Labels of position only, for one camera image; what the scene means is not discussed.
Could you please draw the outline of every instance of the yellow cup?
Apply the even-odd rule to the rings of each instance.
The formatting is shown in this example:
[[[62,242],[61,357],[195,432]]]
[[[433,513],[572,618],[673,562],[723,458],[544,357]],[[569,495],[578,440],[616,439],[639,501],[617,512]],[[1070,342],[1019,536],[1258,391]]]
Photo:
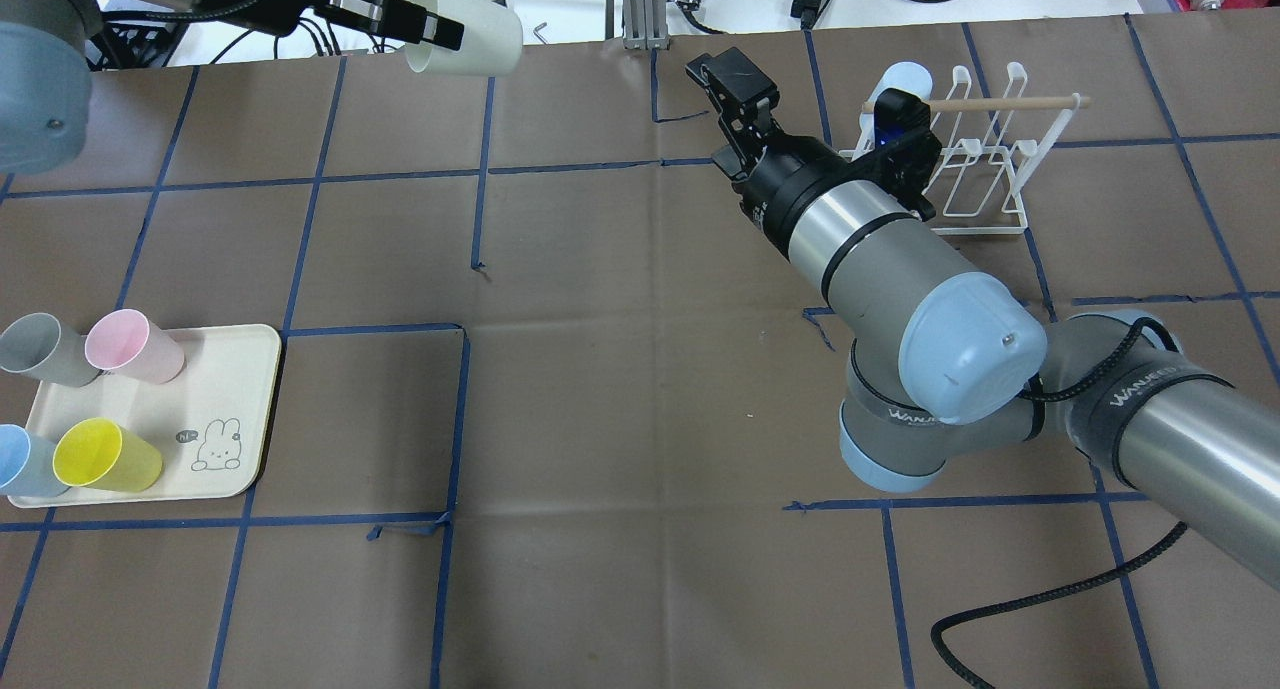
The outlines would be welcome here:
[[[110,419],[72,426],[54,450],[54,475],[70,487],[141,492],[160,478],[160,451]]]

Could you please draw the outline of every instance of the blue cup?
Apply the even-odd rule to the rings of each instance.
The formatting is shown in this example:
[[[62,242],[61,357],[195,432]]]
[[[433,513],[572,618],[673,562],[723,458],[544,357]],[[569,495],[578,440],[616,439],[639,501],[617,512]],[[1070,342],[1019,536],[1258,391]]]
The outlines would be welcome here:
[[[0,494],[56,497],[67,490],[54,476],[52,442],[22,426],[0,424]]]

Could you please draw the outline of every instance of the tray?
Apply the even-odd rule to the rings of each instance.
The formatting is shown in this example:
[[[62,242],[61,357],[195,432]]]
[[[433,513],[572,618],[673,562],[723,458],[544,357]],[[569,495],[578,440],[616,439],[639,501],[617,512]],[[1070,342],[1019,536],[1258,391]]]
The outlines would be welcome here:
[[[187,365],[168,384],[104,374],[87,387],[42,382],[27,430],[56,442],[77,423],[105,416],[164,457],[160,479],[138,493],[73,487],[59,497],[9,497],[22,508],[233,497],[257,476],[280,365],[269,325],[173,329]]]

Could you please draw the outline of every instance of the dish rack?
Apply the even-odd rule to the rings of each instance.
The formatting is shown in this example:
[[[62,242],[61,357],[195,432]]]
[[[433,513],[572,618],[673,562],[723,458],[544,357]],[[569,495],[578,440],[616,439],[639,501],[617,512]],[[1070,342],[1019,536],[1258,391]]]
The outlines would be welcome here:
[[[942,155],[929,184],[946,187],[950,183],[946,201],[941,202],[937,218],[946,227],[933,227],[938,234],[1020,234],[1029,227],[1027,204],[1023,188],[1036,173],[1036,169],[1052,150],[1059,137],[1071,123],[1076,111],[1089,106],[1088,97],[1073,93],[1066,97],[1028,97],[1028,74],[1024,65],[1011,61],[1006,65],[1007,82],[1004,93],[997,99],[974,99],[974,83],[969,69],[951,69],[951,90],[942,101],[929,101],[933,109],[931,128],[938,138],[943,138],[940,127],[950,126],[942,142]],[[1038,140],[1016,140],[1007,142],[1009,128],[1020,111],[1057,110],[1044,136]],[[965,114],[987,111],[986,132],[982,138],[963,137],[961,126]],[[872,151],[874,129],[864,129],[852,150],[840,152],[845,159],[854,160]],[[982,183],[986,183],[983,192]],[[957,196],[969,196],[973,187],[982,193],[977,206],[959,206]]]

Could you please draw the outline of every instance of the wooden handle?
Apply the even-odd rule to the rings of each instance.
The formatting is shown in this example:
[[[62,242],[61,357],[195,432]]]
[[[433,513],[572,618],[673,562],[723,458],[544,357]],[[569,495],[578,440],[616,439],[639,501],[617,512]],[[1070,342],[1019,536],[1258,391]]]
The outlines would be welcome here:
[[[937,99],[925,102],[934,114],[942,111],[1010,111],[1021,109],[1084,109],[1093,105],[1092,97],[1009,97],[1009,99]],[[876,111],[874,102],[863,105],[863,114]]]

